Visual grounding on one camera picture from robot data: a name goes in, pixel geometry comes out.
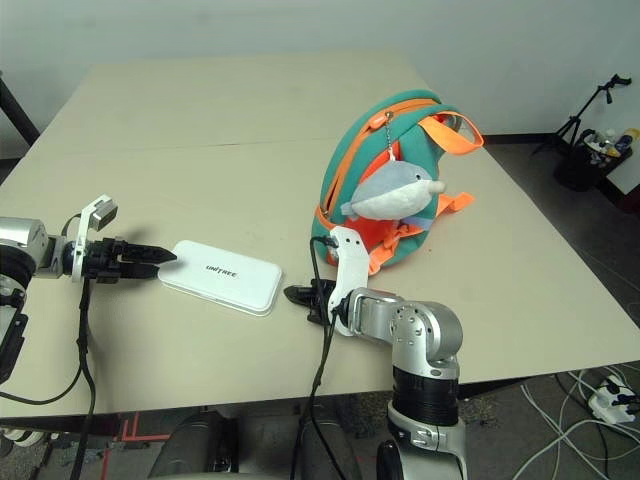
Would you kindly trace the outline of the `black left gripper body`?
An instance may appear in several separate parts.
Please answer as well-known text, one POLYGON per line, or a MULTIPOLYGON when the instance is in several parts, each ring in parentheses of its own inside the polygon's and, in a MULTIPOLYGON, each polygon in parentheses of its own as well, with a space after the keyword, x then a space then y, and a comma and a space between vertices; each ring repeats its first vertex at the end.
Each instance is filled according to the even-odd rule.
POLYGON ((122 239, 88 241, 82 249, 81 262, 74 268, 74 274, 97 283, 116 284, 122 275, 119 258, 125 247, 126 242, 122 239))

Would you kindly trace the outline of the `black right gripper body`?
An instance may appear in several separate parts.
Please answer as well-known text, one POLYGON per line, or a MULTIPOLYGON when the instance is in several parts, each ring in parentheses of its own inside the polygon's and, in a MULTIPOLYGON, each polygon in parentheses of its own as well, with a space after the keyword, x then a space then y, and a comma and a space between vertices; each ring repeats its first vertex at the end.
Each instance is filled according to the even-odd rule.
POLYGON ((326 321, 324 320, 322 313, 326 313, 327 315, 330 314, 331 308, 329 307, 328 302, 336 287, 336 281, 329 279, 313 279, 310 286, 317 289, 317 294, 315 296, 319 299, 319 306, 306 307, 308 309, 306 319, 310 323, 324 325, 326 321))

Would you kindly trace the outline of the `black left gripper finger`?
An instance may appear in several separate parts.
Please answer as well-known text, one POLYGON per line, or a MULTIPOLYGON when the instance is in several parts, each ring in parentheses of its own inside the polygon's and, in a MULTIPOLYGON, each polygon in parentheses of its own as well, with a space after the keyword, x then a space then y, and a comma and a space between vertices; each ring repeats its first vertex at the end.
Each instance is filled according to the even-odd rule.
POLYGON ((142 263, 121 263, 120 277, 122 279, 152 280, 157 278, 159 266, 142 263))
POLYGON ((175 261, 177 256, 162 247, 125 243, 120 254, 129 263, 165 263, 175 261))

